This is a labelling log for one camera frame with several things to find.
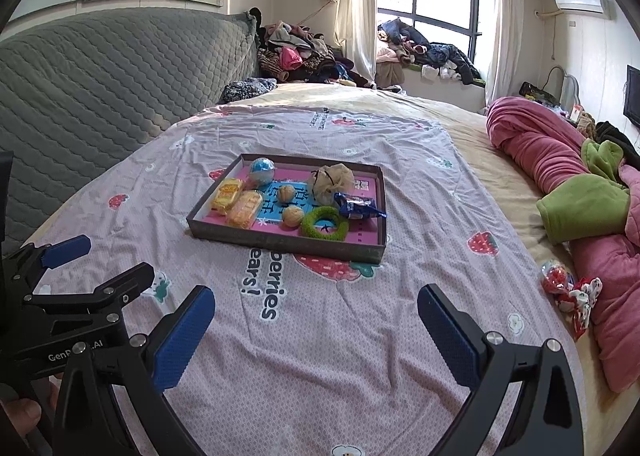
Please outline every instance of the television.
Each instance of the television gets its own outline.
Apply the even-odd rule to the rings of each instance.
[[[624,115],[640,128],[640,70],[626,66],[626,93]]]

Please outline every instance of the packaged bread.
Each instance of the packaged bread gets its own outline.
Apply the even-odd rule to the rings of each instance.
[[[211,200],[211,208],[214,211],[226,215],[238,200],[244,182],[239,178],[227,178],[220,182]]]
[[[236,204],[226,215],[226,224],[250,229],[262,207],[262,195],[257,191],[242,191]]]

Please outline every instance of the black window frame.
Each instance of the black window frame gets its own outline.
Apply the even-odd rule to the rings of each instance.
[[[480,8],[480,0],[471,0],[470,14],[469,14],[469,27],[465,29],[465,27],[460,27],[458,25],[454,25],[448,22],[444,22],[442,20],[437,20],[434,18],[430,18],[428,16],[421,16],[416,13],[417,0],[412,0],[412,12],[402,12],[395,11],[391,9],[385,9],[383,7],[378,7],[379,14],[388,14],[389,16],[396,16],[399,18],[408,18],[411,19],[414,23],[427,23],[433,25],[435,27],[441,27],[443,29],[452,30],[453,32],[457,32],[459,34],[463,34],[469,37],[469,48],[466,51],[467,57],[469,61],[474,62],[476,57],[476,41],[478,40],[478,36],[482,36],[482,32],[478,32],[478,13]]]

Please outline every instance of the gray quilted headboard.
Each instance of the gray quilted headboard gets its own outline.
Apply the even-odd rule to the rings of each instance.
[[[132,8],[0,42],[0,149],[15,152],[6,253],[78,189],[256,75],[255,19]]]

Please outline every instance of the white air conditioner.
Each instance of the white air conditioner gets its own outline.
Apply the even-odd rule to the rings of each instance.
[[[609,19],[607,0],[556,0],[558,9],[567,14],[581,14]]]

